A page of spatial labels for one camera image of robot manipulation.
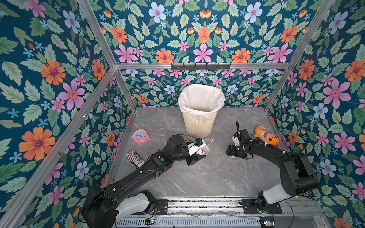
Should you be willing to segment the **jar with white lid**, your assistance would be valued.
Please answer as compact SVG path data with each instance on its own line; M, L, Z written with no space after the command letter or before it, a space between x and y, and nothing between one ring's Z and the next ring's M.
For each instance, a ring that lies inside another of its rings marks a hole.
M202 155L207 155L208 153L213 152L216 149L216 142L212 138L202 139L202 142Z

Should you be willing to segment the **clear jar with dried flowers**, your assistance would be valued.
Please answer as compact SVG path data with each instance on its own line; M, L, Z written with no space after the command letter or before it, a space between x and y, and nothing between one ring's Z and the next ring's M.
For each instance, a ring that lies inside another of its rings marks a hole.
M160 128L157 133L161 136L164 137L167 134L167 130L165 128Z

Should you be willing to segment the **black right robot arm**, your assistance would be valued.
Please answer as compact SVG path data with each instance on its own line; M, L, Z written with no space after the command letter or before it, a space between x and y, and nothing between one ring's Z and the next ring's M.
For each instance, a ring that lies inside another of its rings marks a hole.
M242 159L259 156L279 168L280 182L258 194L256 205L260 210L318 188L317 176L303 153L293 154L261 139L245 138L238 145L228 145L226 155Z

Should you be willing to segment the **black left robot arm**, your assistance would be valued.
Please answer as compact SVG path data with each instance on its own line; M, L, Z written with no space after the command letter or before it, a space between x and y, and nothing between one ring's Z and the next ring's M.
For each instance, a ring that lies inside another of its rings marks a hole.
M185 160L193 165L206 157L206 143L201 138L185 140L181 135L172 135L166 146L150 155L146 162L126 177L103 188L90 190L81 215L90 228L111 228L116 221L135 213L151 213L156 198L150 191L132 193L172 168L175 161Z

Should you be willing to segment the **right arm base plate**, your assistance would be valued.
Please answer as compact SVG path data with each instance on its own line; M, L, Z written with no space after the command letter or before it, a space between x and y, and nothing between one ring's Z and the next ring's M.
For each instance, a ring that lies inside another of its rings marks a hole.
M257 199L242 199L239 204L243 207L245 214L282 214L280 204L267 204Z

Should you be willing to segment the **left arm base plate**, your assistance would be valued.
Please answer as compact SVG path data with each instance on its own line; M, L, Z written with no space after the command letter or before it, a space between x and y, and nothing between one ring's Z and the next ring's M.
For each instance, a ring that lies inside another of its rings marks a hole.
M145 211L143 212L137 212L134 213L132 215L148 215L148 216L152 216L152 215L167 215L168 212L168 206L169 206L169 200L167 199L157 199L154 207L152 208L151 211L149 211L149 208L147 208Z

